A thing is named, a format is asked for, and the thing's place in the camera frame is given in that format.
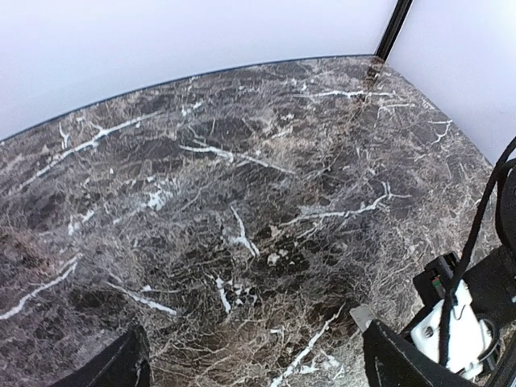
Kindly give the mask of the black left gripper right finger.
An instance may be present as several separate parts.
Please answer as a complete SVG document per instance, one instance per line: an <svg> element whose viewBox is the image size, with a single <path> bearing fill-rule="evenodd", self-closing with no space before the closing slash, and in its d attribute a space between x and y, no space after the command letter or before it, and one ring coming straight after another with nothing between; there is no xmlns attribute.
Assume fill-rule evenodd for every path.
<svg viewBox="0 0 516 387"><path fill-rule="evenodd" d="M364 368L374 387L460 387L473 383L428 359L379 320L363 333Z"/></svg>

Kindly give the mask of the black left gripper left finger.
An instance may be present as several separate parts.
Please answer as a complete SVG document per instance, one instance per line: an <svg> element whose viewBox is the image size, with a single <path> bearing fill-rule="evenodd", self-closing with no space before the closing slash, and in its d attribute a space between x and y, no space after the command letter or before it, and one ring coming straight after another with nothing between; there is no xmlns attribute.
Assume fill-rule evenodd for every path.
<svg viewBox="0 0 516 387"><path fill-rule="evenodd" d="M87 364L52 387L148 387L150 383L148 337L141 325L133 325Z"/></svg>

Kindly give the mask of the grey battery cover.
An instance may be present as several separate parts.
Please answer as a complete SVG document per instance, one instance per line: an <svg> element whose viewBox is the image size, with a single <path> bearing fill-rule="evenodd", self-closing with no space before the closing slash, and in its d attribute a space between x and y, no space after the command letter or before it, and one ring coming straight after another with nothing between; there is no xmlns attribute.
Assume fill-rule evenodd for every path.
<svg viewBox="0 0 516 387"><path fill-rule="evenodd" d="M361 304L350 309L350 315L362 332L365 332L375 316L367 304Z"/></svg>

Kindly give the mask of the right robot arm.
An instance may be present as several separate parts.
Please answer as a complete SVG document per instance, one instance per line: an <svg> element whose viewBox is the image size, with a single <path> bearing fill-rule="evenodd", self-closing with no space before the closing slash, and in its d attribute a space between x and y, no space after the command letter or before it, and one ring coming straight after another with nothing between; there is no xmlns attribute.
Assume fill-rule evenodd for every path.
<svg viewBox="0 0 516 387"><path fill-rule="evenodd" d="M472 310L493 335L492 347L481 354L487 364L487 386L515 385L515 338L501 347L501 331L515 322L515 141L499 156L477 206L462 257L471 260L491 194L496 194L494 223L500 245L464 272L472 293Z"/></svg>

